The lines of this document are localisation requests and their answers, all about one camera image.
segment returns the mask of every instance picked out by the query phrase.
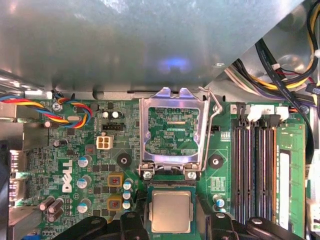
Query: screw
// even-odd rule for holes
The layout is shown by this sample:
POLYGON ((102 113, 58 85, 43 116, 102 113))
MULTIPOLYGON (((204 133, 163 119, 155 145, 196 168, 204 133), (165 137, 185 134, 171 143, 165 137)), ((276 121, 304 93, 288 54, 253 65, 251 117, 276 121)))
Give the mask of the screw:
POLYGON ((55 112, 59 112, 59 111, 62 110, 62 105, 60 105, 60 104, 57 103, 57 102, 54 102, 54 103, 52 104, 52 109, 53 109, 53 111, 55 111, 55 112))
POLYGON ((216 214, 216 216, 217 216, 217 218, 219 218, 219 219, 224 219, 225 218, 225 215, 223 214, 223 213, 217 213, 216 214))
POLYGON ((95 220, 92 220, 91 221, 91 224, 98 224, 100 223, 101 221, 99 219, 95 219, 95 220))
POLYGON ((262 221, 258 218, 254 218, 251 220, 254 224, 262 224, 262 221))
POLYGON ((144 180, 150 180, 152 178, 152 173, 150 171, 145 171, 143 173, 143 179, 144 180))
POLYGON ((187 177, 188 177, 188 179, 196 180, 197 174, 194 171, 190 171, 190 172, 188 172, 187 177))

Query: metal panel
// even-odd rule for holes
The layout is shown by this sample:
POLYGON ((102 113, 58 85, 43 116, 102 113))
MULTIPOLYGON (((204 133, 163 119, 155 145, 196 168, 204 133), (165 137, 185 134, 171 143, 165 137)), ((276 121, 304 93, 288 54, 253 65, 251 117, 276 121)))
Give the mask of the metal panel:
POLYGON ((301 2, 2 0, 0 69, 47 90, 192 88, 301 2))

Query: black cable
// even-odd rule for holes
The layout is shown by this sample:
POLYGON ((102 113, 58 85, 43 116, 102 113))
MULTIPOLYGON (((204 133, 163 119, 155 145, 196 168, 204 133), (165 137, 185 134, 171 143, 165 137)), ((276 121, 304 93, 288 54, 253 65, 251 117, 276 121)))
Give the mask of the black cable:
MULTIPOLYGON (((283 95, 281 94, 281 92, 279 92, 278 90, 271 90, 266 88, 264 85, 256 82, 251 75, 248 73, 248 71, 246 70, 244 63, 240 60, 237 59, 234 63, 233 66, 236 68, 236 70, 245 78, 247 79, 251 84, 253 84, 255 87, 259 88, 261 91, 268 93, 270 95, 274 95, 276 97, 283 97, 283 95)), ((299 99, 300 101, 302 101, 303 103, 307 103, 308 105, 313 105, 314 104, 314 99, 312 96, 309 95, 305 95, 305 94, 301 94, 301 93, 296 93, 296 92, 292 92, 292 94, 299 99)))
POLYGON ((261 63, 266 70, 267 74, 271 78, 272 82, 277 86, 278 90, 282 93, 282 95, 288 100, 289 103, 292 104, 293 107, 297 109, 297 111, 301 114, 302 118, 305 121, 305 124, 307 126, 307 141, 305 146, 305 162, 306 164, 311 164, 314 151, 315 151, 315 142, 314 142, 314 136, 312 132, 312 128, 310 126, 310 122, 304 113, 304 109, 302 108, 302 105, 295 96, 287 89, 285 84, 282 82, 281 77, 275 73, 274 69, 272 68, 272 65, 270 62, 268 62, 268 58, 266 55, 265 50, 263 49, 261 45, 261 40, 259 40, 256 44, 256 51, 258 53, 258 56, 261 60, 261 63))

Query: mounting hole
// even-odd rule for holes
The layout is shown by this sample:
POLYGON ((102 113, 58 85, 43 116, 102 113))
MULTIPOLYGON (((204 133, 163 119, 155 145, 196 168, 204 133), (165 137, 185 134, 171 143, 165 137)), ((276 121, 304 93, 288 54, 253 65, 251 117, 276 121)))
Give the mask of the mounting hole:
POLYGON ((215 159, 212 160, 212 163, 213 163, 214 165, 218 165, 218 164, 219 164, 219 160, 215 158, 215 159))
POLYGON ((132 163, 132 158, 128 153, 121 153, 116 158, 116 163, 119 165, 120 168, 129 168, 132 163))
POLYGON ((220 156, 218 154, 212 154, 208 158, 208 164, 212 169, 219 169, 223 166, 224 159, 222 156, 220 156))
POLYGON ((127 162, 128 162, 128 160, 127 160, 126 158, 124 158, 124 157, 121 158, 121 163, 122 163, 122 164, 126 164, 127 162))

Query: microchip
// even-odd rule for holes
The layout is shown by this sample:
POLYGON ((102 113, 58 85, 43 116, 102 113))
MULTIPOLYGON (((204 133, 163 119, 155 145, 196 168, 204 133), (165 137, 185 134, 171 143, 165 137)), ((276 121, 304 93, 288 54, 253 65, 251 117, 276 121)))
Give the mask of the microchip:
POLYGON ((113 187, 113 186, 112 186, 112 187, 110 187, 109 189, 110 189, 110 193, 111 193, 111 194, 116 194, 116 193, 117 193, 117 188, 116 188, 116 187, 113 187))
POLYGON ((96 146, 93 144, 87 144, 84 148, 85 154, 94 155, 96 154, 96 146))
POLYGON ((100 217, 100 210, 93 210, 93 216, 100 217))
POLYGON ((109 165, 109 172, 115 172, 116 171, 116 165, 112 164, 109 165))
POLYGON ((74 128, 67 128, 66 135, 67 136, 74 136, 76 134, 76 130, 74 128))
POLYGON ((99 165, 93 165, 92 166, 92 172, 100 172, 100 166, 99 165))
POLYGON ((102 216, 108 216, 109 211, 107 209, 102 209, 102 216))
POLYGON ((90 109, 93 111, 93 112, 97 112, 99 110, 100 106, 99 104, 97 103, 91 103, 90 104, 90 109))
POLYGON ((102 193, 103 194, 108 194, 109 193, 109 187, 108 186, 103 186, 102 187, 102 193))
POLYGON ((101 194, 101 188, 100 187, 94 187, 93 188, 93 194, 101 194))
POLYGON ((108 172, 109 171, 109 165, 108 164, 102 164, 101 165, 101 172, 108 172))
POLYGON ((108 109, 114 109, 114 104, 112 102, 108 102, 108 109))
POLYGON ((84 109, 83 109, 82 107, 77 107, 76 110, 75 110, 75 112, 76 112, 77 114, 81 114, 81 113, 84 113, 85 111, 84 111, 84 109))
POLYGON ((73 150, 67 150, 67 151, 66 151, 66 154, 67 154, 68 156, 73 156, 73 155, 75 154, 75 152, 74 152, 73 150))

